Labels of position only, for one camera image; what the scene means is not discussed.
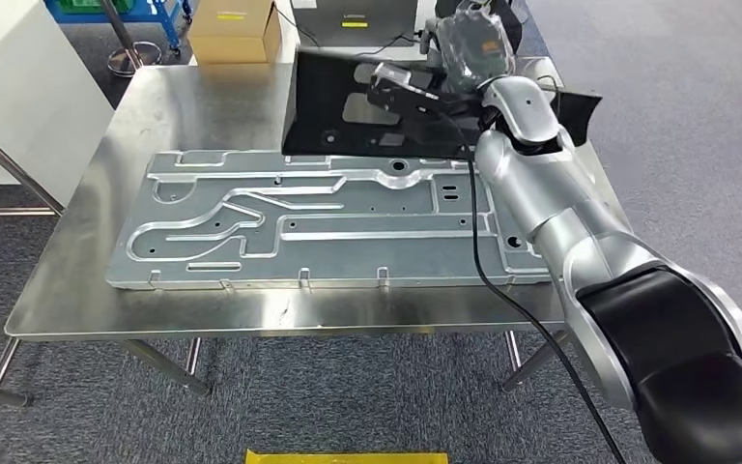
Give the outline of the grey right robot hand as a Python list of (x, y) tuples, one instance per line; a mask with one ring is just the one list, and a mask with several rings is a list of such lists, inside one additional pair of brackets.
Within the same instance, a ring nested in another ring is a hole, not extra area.
[(522, 24), (507, 1), (439, 1), (425, 21), (420, 52), (445, 73), (444, 88), (472, 94), (516, 71)]

